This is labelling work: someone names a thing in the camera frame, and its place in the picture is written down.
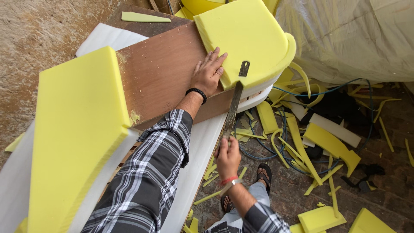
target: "black bracelet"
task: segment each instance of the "black bracelet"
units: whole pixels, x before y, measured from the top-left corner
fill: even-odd
[[[197,88],[190,88],[190,89],[187,90],[187,92],[185,93],[185,95],[187,95],[190,92],[198,92],[201,96],[203,96],[203,103],[201,105],[203,105],[203,104],[206,103],[207,96],[204,94],[204,92],[202,90],[197,89]]]

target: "silver bracelet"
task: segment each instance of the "silver bracelet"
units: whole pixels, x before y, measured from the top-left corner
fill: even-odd
[[[220,192],[220,196],[221,197],[224,196],[231,187],[233,187],[235,184],[242,183],[242,182],[243,181],[241,179],[234,179],[230,181],[224,186],[223,190]]]

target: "black and white checkered shirt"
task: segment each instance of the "black and white checkered shirt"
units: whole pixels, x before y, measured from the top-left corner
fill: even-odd
[[[165,114],[144,131],[140,147],[109,183],[82,233],[159,232],[173,203],[180,167],[188,163],[193,119],[182,109]],[[206,231],[240,232],[226,222]],[[247,212],[243,232],[288,233],[289,225],[269,207],[256,203]]]

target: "foot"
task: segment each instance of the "foot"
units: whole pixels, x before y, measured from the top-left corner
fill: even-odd
[[[233,202],[230,200],[230,197],[229,196],[226,196],[225,198],[224,198],[224,203],[223,203],[223,207],[224,207],[224,209],[226,210],[227,209],[227,205],[230,203],[230,210],[232,210],[233,209],[233,206],[234,206],[234,204],[233,204]]]
[[[263,175],[266,176],[267,180],[269,180],[269,176],[267,175],[267,172],[265,169],[262,169],[261,167],[258,169],[258,174],[263,173]],[[267,188],[266,182],[263,180],[263,177],[261,177],[258,182],[265,185],[265,188]]]

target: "right hand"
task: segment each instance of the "right hand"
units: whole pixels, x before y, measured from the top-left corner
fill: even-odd
[[[198,61],[195,66],[193,77],[191,78],[190,88],[197,88],[204,92],[206,97],[213,95],[219,84],[219,79],[224,72],[221,64],[227,57],[227,53],[219,56],[220,48],[216,47],[213,52],[209,52],[204,61]]]
[[[220,143],[219,152],[214,154],[217,160],[217,171],[222,181],[237,176],[237,170],[241,160],[237,139],[230,137],[229,141],[230,146],[228,141],[223,138]]]

